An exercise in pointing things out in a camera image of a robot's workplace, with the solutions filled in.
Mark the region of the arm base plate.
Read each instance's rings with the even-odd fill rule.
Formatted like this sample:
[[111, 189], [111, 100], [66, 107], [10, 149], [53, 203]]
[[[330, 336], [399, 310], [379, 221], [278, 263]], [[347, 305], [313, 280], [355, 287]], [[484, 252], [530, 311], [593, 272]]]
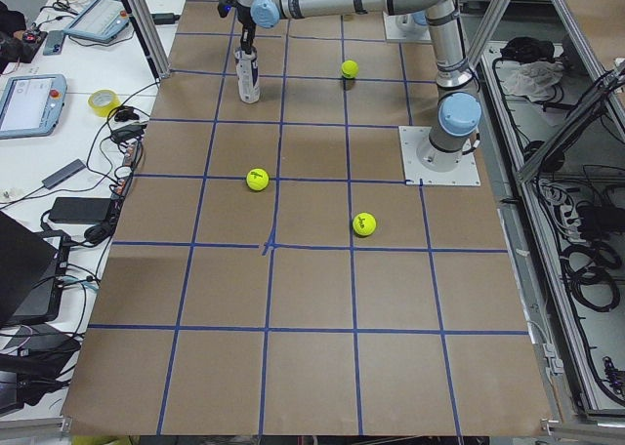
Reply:
[[385, 37], [392, 43], [431, 44], [431, 36], [424, 12], [390, 16], [383, 14]]
[[464, 149], [442, 152], [430, 142], [430, 127], [399, 126], [399, 144], [407, 185], [480, 186], [475, 155]]

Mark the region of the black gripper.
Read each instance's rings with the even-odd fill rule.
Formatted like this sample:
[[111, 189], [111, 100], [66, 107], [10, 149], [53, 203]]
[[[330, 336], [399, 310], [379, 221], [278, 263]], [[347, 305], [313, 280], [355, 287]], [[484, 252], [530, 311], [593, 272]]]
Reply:
[[237, 19], [242, 25], [240, 36], [240, 54], [245, 58], [254, 58], [256, 56], [256, 48], [253, 45], [256, 24], [254, 23], [251, 10], [249, 7], [237, 6]]

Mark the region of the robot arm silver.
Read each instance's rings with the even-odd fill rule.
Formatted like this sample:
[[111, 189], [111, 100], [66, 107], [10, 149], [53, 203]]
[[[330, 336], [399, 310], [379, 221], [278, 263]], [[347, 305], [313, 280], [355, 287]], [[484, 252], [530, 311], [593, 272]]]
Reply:
[[400, 43], [409, 38], [429, 40], [424, 12], [403, 16], [330, 16], [296, 20], [262, 29], [265, 37], [290, 37], [318, 42]]
[[219, 12], [235, 9], [242, 25], [234, 52], [238, 93], [245, 103], [260, 97], [257, 51], [258, 27], [271, 29], [281, 20], [313, 17], [365, 15], [381, 12], [388, 16], [425, 14], [437, 65], [437, 122], [417, 147], [419, 161], [437, 172], [453, 170], [465, 153], [480, 118], [479, 102], [468, 90], [473, 73], [463, 49], [455, 0], [220, 0]]

